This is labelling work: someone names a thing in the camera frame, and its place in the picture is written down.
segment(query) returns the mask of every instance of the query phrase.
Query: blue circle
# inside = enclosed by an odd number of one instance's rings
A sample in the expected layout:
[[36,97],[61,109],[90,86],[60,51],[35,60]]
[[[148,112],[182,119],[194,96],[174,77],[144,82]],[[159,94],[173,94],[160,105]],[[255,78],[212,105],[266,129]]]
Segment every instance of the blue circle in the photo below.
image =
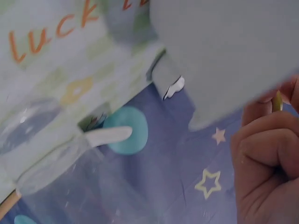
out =
[[114,152],[131,155],[144,148],[149,131],[145,115],[140,110],[131,106],[124,106],[104,121],[103,128],[118,126],[130,126],[133,130],[128,139],[108,144]]
[[14,217],[14,224],[36,224],[36,222],[27,216],[17,215]]

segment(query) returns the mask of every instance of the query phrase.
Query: star pattern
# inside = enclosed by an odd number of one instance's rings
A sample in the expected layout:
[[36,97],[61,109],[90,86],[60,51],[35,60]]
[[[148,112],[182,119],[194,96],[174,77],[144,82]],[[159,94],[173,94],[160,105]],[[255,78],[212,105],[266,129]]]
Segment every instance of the star pattern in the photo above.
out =
[[[209,171],[204,169],[202,173],[202,180],[198,184],[196,184],[194,188],[196,190],[201,190],[204,193],[205,199],[207,200],[213,192],[221,190],[221,185],[219,184],[220,174],[221,171],[211,174]],[[210,188],[209,191],[207,191],[206,187],[203,186],[203,184],[206,182],[206,177],[208,177],[209,179],[215,178],[215,187]]]
[[220,142],[225,142],[225,129],[220,130],[219,128],[216,128],[216,133],[212,135],[212,138],[217,141],[217,145],[219,145]]

